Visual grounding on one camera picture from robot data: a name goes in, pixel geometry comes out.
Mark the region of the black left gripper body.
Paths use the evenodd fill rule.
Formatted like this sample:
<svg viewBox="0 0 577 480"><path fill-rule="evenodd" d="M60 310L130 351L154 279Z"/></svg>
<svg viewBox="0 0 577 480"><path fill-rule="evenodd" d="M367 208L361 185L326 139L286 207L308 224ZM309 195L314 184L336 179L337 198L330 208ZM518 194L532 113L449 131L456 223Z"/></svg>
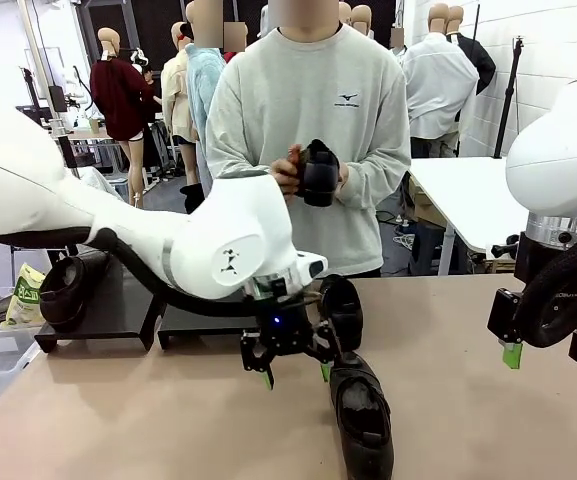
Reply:
<svg viewBox="0 0 577 480"><path fill-rule="evenodd" d="M260 340L267 349L312 350L314 330L304 299L274 303L260 311Z"/></svg>

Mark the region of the black chunky loafer shoe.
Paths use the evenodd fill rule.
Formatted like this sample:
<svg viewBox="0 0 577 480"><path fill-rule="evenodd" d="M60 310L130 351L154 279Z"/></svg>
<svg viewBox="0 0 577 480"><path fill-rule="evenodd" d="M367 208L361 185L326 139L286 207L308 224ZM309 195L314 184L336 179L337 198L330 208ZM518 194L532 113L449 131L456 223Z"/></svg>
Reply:
<svg viewBox="0 0 577 480"><path fill-rule="evenodd" d="M339 181L339 160L319 139L299 153L297 196L307 205L326 208L332 205Z"/></svg>
<svg viewBox="0 0 577 480"><path fill-rule="evenodd" d="M329 320L336 332L343 352L357 350L363 332L363 311L358 292L347 278L333 274L325 277L320 285L318 310Z"/></svg>

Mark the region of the black strap dress shoe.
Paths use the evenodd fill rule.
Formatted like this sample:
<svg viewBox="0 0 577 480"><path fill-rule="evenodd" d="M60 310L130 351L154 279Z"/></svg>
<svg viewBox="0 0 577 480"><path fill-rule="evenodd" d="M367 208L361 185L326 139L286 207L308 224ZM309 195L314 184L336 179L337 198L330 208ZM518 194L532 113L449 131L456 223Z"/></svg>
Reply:
<svg viewBox="0 0 577 480"><path fill-rule="evenodd" d="M348 480L392 480L391 412L376 374L346 352L332 366L329 385Z"/></svg>
<svg viewBox="0 0 577 480"><path fill-rule="evenodd" d="M39 290L39 307L55 331L69 332L81 323L88 300L104 279L110 255L91 250L59 260Z"/></svg>

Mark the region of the black metal shoe stand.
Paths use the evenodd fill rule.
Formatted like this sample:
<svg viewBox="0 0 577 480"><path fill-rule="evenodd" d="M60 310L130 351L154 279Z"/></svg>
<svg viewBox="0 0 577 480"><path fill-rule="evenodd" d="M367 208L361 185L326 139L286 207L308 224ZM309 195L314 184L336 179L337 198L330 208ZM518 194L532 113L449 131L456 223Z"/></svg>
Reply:
<svg viewBox="0 0 577 480"><path fill-rule="evenodd" d="M216 300L219 304L217 316L192 313L167 305L157 332L160 347L168 349L175 341L197 336L241 335L244 330L256 328L257 321L254 316L233 316L232 308L225 307L226 303L240 304L244 300L245 293L242 290Z"/></svg>
<svg viewBox="0 0 577 480"><path fill-rule="evenodd" d="M77 327L65 333L44 324L35 341L45 353L64 341L133 340L148 352L153 345L158 319L165 306L125 267L112 258L106 277L85 306Z"/></svg>

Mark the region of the person right hand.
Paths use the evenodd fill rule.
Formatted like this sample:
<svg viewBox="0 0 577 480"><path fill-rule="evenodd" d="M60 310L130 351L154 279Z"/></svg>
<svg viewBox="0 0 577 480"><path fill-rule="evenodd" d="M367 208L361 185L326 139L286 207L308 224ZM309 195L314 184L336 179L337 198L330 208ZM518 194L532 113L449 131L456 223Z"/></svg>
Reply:
<svg viewBox="0 0 577 480"><path fill-rule="evenodd" d="M279 185L286 201L294 197L299 190L300 152L301 146L299 144L292 145L285 158L277 159L270 165L270 174Z"/></svg>

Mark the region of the person in grey sweatshirt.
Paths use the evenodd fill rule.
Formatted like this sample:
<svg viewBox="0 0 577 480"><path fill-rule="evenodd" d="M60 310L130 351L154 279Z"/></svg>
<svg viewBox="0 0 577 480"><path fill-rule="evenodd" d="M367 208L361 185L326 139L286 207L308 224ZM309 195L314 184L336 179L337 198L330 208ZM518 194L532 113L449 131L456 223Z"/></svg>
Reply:
<svg viewBox="0 0 577 480"><path fill-rule="evenodd" d="M301 151L319 139L340 162L382 146L410 147L406 80L385 47L339 21L339 0L269 0L277 26L237 54L217 84L206 127ZM376 207L286 201L293 241L332 272L375 276L383 264Z"/></svg>

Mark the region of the large white table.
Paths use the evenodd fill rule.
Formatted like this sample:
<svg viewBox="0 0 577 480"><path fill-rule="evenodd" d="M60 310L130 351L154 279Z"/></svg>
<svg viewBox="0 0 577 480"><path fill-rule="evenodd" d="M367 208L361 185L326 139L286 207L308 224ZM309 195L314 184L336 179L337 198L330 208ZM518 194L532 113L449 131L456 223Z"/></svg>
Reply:
<svg viewBox="0 0 577 480"><path fill-rule="evenodd" d="M438 274L449 273L454 239L476 252L521 233L528 210L511 195L503 158L419 158L410 174L446 220Z"/></svg>

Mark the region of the cardboard box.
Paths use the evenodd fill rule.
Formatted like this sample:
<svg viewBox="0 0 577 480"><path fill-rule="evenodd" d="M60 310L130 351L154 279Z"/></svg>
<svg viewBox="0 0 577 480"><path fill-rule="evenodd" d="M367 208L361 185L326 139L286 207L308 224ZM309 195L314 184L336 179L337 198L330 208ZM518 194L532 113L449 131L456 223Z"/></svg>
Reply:
<svg viewBox="0 0 577 480"><path fill-rule="evenodd" d="M408 186L413 203L414 218L445 228L445 217L427 196L426 192L412 178L409 179Z"/></svg>

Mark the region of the tall black tripod pole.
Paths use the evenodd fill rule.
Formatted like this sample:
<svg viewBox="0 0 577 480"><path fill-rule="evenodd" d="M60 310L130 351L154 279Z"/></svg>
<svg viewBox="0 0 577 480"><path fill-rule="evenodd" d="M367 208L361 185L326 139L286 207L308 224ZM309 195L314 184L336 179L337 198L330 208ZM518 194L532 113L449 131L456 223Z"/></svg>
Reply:
<svg viewBox="0 0 577 480"><path fill-rule="evenodd" d="M524 48L523 37L518 35L516 38L513 39L513 59L512 65L509 73L509 79L507 83L507 87L505 89L505 96L504 96L504 103L501 112L500 122L497 131L497 138L495 142L495 148L493 152L493 157L495 159L500 159L502 157L502 146L505 137L508 117L510 113L510 106L512 103L512 99L515 93L515 86L516 86L516 78L517 78L517 70L519 59L521 57L522 51Z"/></svg>

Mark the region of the mannequin in white shirt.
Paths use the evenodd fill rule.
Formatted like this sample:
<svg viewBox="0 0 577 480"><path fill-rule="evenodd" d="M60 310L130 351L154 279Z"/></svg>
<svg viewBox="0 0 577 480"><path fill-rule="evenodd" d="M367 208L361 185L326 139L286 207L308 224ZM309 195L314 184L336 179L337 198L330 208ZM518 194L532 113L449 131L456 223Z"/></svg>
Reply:
<svg viewBox="0 0 577 480"><path fill-rule="evenodd" d="M474 116L479 75L462 49L447 40L448 20L449 7L433 5L428 33L407 48L402 60L414 158L447 156Z"/></svg>

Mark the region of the mannequin in black jacket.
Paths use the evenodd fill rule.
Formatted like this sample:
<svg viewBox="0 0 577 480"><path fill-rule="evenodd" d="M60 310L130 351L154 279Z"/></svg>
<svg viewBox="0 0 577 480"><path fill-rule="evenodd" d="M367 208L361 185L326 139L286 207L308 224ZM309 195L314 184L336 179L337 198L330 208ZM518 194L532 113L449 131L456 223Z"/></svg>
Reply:
<svg viewBox="0 0 577 480"><path fill-rule="evenodd" d="M460 32L463 17L464 10L461 6L451 6L445 35L451 43L461 48L476 68L479 75L477 84L477 95L479 95L491 83L496 72L496 65L487 50L476 39L466 37Z"/></svg>

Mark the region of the white cloth cover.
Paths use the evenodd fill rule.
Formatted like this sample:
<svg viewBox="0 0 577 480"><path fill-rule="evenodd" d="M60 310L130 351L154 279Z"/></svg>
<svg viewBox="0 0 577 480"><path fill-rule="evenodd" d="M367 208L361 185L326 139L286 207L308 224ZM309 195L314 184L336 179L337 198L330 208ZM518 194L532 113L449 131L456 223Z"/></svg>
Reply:
<svg viewBox="0 0 577 480"><path fill-rule="evenodd" d="M117 192L114 186L95 167L87 166L78 168L77 174L86 185L124 201L124 198Z"/></svg>

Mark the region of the mannequin in beige shirt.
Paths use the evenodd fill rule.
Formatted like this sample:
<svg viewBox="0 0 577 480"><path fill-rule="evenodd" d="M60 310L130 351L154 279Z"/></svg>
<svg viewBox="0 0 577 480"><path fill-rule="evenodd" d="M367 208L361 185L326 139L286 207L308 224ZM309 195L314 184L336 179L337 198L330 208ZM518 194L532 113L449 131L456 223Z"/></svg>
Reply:
<svg viewBox="0 0 577 480"><path fill-rule="evenodd" d="M194 185L199 183L197 132L190 112L186 82L188 56L185 51L185 47L193 42L191 25L187 22L174 23L171 37L177 53L165 62L161 73L162 112L169 134L179 143L187 184Z"/></svg>

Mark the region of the black rectangular box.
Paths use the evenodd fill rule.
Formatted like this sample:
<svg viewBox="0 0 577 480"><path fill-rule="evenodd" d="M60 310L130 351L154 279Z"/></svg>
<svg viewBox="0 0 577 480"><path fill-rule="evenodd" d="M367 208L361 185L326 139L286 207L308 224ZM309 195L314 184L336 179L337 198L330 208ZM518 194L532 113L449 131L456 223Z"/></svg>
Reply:
<svg viewBox="0 0 577 480"><path fill-rule="evenodd" d="M54 110L58 113L65 113L68 107L63 88L59 85L49 85L48 91Z"/></svg>

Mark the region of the slanted black tripod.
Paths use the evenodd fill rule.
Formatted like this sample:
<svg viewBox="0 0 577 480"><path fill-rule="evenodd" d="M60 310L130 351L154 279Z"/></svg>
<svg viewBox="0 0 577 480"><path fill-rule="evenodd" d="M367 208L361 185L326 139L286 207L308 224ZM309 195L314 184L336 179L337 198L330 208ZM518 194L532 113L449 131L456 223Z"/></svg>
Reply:
<svg viewBox="0 0 577 480"><path fill-rule="evenodd" d="M16 109L28 118L32 119L39 126L47 125L49 120L52 118L50 109L40 105L31 71L25 67L21 67L20 70L30 98L30 104L16 106Z"/></svg>

